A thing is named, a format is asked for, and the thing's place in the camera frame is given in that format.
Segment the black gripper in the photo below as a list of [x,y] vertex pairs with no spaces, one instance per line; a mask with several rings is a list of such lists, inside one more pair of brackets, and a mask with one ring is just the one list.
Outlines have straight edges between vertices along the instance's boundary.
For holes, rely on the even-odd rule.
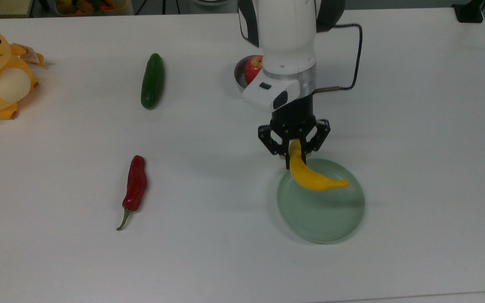
[[[307,138],[312,130],[315,133]],[[313,95],[298,98],[272,113],[271,124],[258,127],[258,138],[273,155],[284,157],[285,168],[290,169],[290,140],[305,141],[305,163],[312,152],[321,149],[330,132],[327,119],[317,120],[314,115]],[[275,133],[280,143],[272,138]]]

